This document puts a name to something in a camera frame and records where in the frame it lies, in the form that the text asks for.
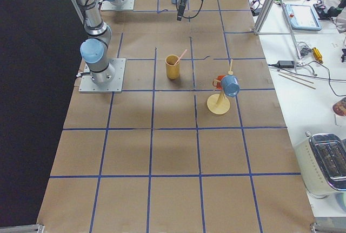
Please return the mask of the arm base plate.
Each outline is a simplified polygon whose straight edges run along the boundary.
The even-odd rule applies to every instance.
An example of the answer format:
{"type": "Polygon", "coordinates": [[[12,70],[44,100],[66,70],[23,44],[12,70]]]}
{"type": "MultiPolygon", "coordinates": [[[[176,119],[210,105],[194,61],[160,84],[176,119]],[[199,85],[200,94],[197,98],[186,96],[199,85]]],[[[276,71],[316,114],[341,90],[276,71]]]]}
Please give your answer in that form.
{"type": "Polygon", "coordinates": [[[135,0],[103,0],[102,11],[133,11],[135,0]]]}
{"type": "Polygon", "coordinates": [[[108,68],[100,73],[91,72],[88,65],[84,67],[86,75],[81,76],[79,92],[81,93],[121,93],[125,73],[125,58],[109,58],[108,68]]]}

